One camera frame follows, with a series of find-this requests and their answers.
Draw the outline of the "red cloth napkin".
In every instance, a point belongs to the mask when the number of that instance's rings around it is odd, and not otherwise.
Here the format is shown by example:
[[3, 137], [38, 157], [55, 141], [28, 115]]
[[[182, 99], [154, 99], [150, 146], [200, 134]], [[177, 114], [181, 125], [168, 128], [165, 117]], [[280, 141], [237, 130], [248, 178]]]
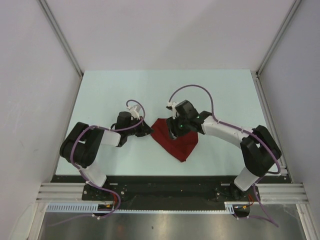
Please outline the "red cloth napkin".
[[164, 118], [158, 118], [151, 128], [153, 129], [151, 137], [181, 163], [187, 160], [199, 141], [198, 133], [194, 131], [177, 139], [170, 138], [169, 129]]

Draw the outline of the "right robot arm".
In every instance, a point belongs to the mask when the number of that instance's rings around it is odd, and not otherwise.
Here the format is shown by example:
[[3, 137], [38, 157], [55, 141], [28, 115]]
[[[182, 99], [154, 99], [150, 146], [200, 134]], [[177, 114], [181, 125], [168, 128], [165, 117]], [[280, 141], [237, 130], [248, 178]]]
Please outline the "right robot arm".
[[172, 116], [166, 119], [169, 137], [173, 140], [190, 132], [217, 137], [238, 147], [243, 156], [244, 168], [229, 186], [228, 195], [242, 201], [253, 184], [278, 165], [282, 152], [269, 130], [258, 125], [245, 129], [217, 119], [212, 112], [198, 112], [188, 100], [168, 102], [166, 108]]

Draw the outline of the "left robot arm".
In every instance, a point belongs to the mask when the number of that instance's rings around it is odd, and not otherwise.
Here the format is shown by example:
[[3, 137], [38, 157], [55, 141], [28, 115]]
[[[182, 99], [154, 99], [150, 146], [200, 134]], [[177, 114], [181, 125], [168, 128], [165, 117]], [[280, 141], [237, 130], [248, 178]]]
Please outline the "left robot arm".
[[90, 185], [93, 194], [100, 200], [110, 196], [107, 176], [101, 172], [96, 157], [101, 145], [122, 147], [130, 136], [138, 138], [153, 133], [154, 130], [142, 116], [135, 118], [128, 111], [121, 111], [116, 123], [110, 129], [89, 126], [77, 122], [60, 146], [59, 155], [71, 163]]

